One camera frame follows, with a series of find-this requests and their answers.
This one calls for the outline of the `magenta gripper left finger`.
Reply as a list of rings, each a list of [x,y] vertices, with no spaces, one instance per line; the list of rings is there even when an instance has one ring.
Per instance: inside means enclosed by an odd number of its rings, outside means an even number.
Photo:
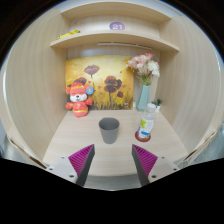
[[[46,170],[81,187],[85,185],[95,155],[94,145],[80,149],[70,156],[61,156]]]

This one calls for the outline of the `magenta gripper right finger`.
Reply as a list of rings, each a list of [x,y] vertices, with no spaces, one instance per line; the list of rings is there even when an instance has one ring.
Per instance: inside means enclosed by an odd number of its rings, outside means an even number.
[[[132,156],[142,186],[179,170],[179,168],[166,157],[158,157],[137,145],[132,145]]]

